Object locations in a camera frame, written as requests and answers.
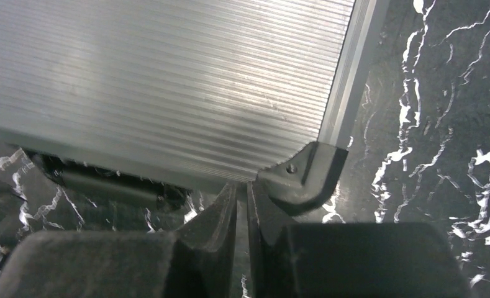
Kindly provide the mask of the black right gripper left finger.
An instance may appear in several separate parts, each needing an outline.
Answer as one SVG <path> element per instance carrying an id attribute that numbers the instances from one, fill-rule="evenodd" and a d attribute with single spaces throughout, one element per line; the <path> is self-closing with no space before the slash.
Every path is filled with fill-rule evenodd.
<path id="1" fill-rule="evenodd" d="M 228 297 L 237 187 L 169 232 L 41 231 L 0 275 L 0 297 Z"/>

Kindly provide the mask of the black poker set case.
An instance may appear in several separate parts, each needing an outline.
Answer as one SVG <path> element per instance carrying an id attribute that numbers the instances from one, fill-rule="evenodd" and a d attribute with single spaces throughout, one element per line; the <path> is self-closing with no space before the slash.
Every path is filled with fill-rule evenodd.
<path id="1" fill-rule="evenodd" d="M 0 139 L 190 189 L 333 194 L 387 1 L 0 1 Z"/>

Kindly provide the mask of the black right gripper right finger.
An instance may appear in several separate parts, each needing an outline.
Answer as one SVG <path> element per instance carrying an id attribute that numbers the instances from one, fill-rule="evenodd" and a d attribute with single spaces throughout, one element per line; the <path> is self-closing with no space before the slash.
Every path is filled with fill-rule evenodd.
<path id="1" fill-rule="evenodd" d="M 254 297 L 472 297 L 448 242 L 424 223 L 300 223 L 248 184 Z"/>

